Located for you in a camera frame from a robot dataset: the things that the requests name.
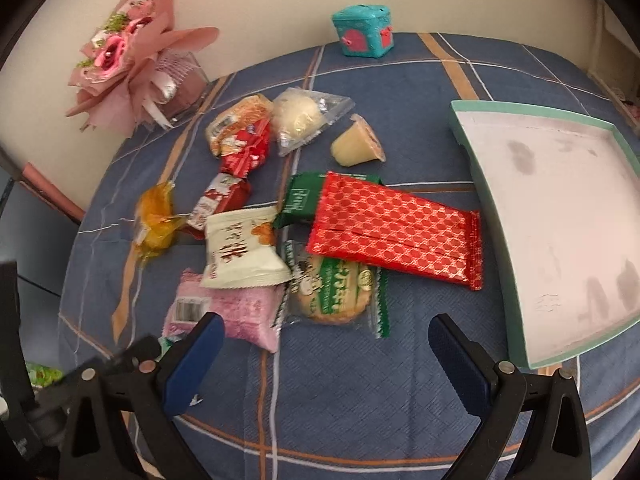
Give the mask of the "pink snack pack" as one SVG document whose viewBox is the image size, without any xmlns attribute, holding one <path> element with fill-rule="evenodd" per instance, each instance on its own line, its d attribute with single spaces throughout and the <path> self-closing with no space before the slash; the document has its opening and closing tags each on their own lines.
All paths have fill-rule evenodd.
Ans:
<svg viewBox="0 0 640 480">
<path fill-rule="evenodd" d="M 162 336 L 189 333 L 208 312 L 224 320 L 227 338 L 242 339 L 270 353 L 280 347 L 283 284 L 240 289 L 214 289 L 201 285 L 201 274 L 182 272 L 175 300 L 166 314 Z"/>
</svg>

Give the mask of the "white orange snack pack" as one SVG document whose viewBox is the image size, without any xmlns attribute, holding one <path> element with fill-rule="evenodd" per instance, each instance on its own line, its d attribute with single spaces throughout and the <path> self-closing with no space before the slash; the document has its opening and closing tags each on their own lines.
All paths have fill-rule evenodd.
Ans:
<svg viewBox="0 0 640 480">
<path fill-rule="evenodd" d="M 206 221 L 207 262 L 203 287 L 240 289 L 276 286 L 292 274 L 276 249 L 272 222 L 277 208 L 246 208 L 213 214 Z"/>
</svg>

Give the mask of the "yellow transparent snack pack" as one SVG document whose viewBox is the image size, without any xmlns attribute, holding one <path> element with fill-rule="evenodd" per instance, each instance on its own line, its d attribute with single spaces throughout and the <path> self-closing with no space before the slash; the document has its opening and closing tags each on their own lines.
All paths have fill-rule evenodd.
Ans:
<svg viewBox="0 0 640 480">
<path fill-rule="evenodd" d="M 134 251 L 140 262 L 166 252 L 176 233 L 186 225 L 187 214 L 176 214 L 172 192 L 175 183 L 165 181 L 146 190 L 134 213 Z"/>
</svg>

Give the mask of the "green rice cracker pack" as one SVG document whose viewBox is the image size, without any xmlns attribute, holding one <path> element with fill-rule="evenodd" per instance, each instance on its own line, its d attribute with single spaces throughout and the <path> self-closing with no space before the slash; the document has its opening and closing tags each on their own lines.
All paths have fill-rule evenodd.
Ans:
<svg viewBox="0 0 640 480">
<path fill-rule="evenodd" d="M 378 339 L 390 336 L 385 270 L 313 255 L 296 240 L 282 244 L 282 256 L 292 272 L 286 322 L 353 327 Z"/>
</svg>

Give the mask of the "red white small snack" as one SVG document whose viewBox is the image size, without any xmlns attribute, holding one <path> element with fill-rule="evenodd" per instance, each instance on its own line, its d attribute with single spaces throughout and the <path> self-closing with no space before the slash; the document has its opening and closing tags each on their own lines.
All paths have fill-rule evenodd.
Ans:
<svg viewBox="0 0 640 480">
<path fill-rule="evenodd" d="M 246 179 L 223 172 L 217 174 L 186 218 L 183 231 L 202 240 L 207 219 L 213 214 L 241 209 L 250 197 L 250 192 L 252 188 Z"/>
</svg>

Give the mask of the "red patterned snack pack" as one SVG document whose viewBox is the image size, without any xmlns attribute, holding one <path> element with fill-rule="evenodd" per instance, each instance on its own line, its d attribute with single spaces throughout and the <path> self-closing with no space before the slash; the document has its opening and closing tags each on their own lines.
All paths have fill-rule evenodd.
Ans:
<svg viewBox="0 0 640 480">
<path fill-rule="evenodd" d="M 480 214 L 330 172 L 307 252 L 483 288 Z"/>
</svg>

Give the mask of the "green wafer snack pack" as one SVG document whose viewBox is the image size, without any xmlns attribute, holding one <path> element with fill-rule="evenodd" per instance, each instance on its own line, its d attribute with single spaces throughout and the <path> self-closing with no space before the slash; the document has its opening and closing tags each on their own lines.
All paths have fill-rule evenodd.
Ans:
<svg viewBox="0 0 640 480">
<path fill-rule="evenodd" d="M 303 172 L 296 174 L 288 182 L 282 208 L 273 221 L 273 226 L 280 230 L 292 224 L 311 226 L 326 174 L 321 172 Z"/>
</svg>

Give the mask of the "orange beige snack pack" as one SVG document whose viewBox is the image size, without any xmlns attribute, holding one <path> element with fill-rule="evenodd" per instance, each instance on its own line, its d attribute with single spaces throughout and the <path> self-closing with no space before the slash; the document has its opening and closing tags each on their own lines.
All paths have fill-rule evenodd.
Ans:
<svg viewBox="0 0 640 480">
<path fill-rule="evenodd" d="M 228 110 L 218 114 L 205 128 L 205 137 L 214 156 L 222 154 L 222 141 L 232 134 L 269 117 L 273 104 L 262 94 L 253 94 L 240 99 Z"/>
</svg>

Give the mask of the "red candy snack pack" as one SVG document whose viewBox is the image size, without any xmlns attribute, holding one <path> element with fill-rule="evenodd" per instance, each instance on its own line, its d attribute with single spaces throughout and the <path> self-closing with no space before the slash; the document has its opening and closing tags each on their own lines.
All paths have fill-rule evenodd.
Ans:
<svg viewBox="0 0 640 480">
<path fill-rule="evenodd" d="M 232 177 L 245 179 L 266 161 L 270 148 L 270 120 L 259 119 L 228 138 L 221 144 L 220 171 Z"/>
</svg>

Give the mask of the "beige jelly cup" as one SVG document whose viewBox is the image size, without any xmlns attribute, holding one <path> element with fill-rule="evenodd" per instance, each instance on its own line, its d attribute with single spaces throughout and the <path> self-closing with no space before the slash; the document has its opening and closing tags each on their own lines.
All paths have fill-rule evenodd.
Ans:
<svg viewBox="0 0 640 480">
<path fill-rule="evenodd" d="M 382 144 L 369 123 L 360 115 L 350 116 L 352 124 L 331 144 L 331 155 L 343 167 L 372 160 L 386 161 Z"/>
</svg>

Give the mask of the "clear white bun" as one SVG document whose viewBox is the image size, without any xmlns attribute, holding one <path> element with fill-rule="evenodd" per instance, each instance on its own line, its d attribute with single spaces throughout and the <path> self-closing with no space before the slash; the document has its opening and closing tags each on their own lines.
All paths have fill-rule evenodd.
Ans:
<svg viewBox="0 0 640 480">
<path fill-rule="evenodd" d="M 273 101 L 271 132 L 280 157 L 310 143 L 355 107 L 347 96 L 287 88 Z"/>
</svg>

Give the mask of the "green rimmed white tray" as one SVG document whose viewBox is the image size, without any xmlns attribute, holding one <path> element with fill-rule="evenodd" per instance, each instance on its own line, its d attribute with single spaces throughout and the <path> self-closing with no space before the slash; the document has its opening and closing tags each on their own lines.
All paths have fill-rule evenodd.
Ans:
<svg viewBox="0 0 640 480">
<path fill-rule="evenodd" d="M 499 269 L 510 359 L 541 368 L 639 319 L 639 162 L 610 122 L 532 104 L 457 100 Z"/>
</svg>

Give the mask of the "blue plaid tablecloth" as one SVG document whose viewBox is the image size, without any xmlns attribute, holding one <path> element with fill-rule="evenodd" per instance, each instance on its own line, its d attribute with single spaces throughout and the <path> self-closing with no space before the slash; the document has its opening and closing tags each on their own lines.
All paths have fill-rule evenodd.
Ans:
<svg viewBox="0 0 640 480">
<path fill-rule="evenodd" d="M 118 150 L 75 240 L 58 315 L 64 367 L 111 356 L 134 338 L 158 335 L 181 273 L 201 271 L 205 248 L 191 237 L 139 266 L 131 246 L 140 195 L 175 185 L 190 210 L 218 170 L 206 126 L 251 94 L 274 98 L 290 87 L 347 96 L 386 153 L 368 166 L 392 188 L 460 209 L 478 197 L 464 151 L 448 124 L 464 90 L 482 100 L 571 110 L 612 122 L 638 138 L 586 73 L 555 53 L 472 36 L 401 34 L 384 58 L 348 58 L 327 44 L 214 79 L 198 111 L 175 129 L 140 130 Z M 296 323 L 271 354 L 242 340 L 224 344 L 201 400 L 177 425 L 217 479 L 438 479 L 477 421 L 465 413 L 428 344 L 440 312 L 506 357 L 494 248 L 484 247 L 484 286 L 390 274 L 390 334 Z"/>
</svg>

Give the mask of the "pink flower bouquet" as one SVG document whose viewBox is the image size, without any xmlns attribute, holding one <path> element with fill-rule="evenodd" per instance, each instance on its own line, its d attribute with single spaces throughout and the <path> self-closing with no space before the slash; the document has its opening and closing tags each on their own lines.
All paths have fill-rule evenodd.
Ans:
<svg viewBox="0 0 640 480">
<path fill-rule="evenodd" d="M 176 29 L 174 0 L 120 0 L 81 48 L 68 82 L 76 104 L 65 115 L 127 138 L 141 125 L 170 129 L 207 86 L 194 54 L 218 36 L 216 27 Z"/>
</svg>

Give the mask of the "teal pink small box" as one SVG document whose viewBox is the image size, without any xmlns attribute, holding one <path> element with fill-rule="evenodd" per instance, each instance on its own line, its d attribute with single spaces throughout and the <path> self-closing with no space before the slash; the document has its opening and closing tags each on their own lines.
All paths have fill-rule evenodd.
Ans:
<svg viewBox="0 0 640 480">
<path fill-rule="evenodd" d="M 388 6 L 346 6 L 332 15 L 332 23 L 346 56 L 382 58 L 394 47 L 393 25 Z"/>
</svg>

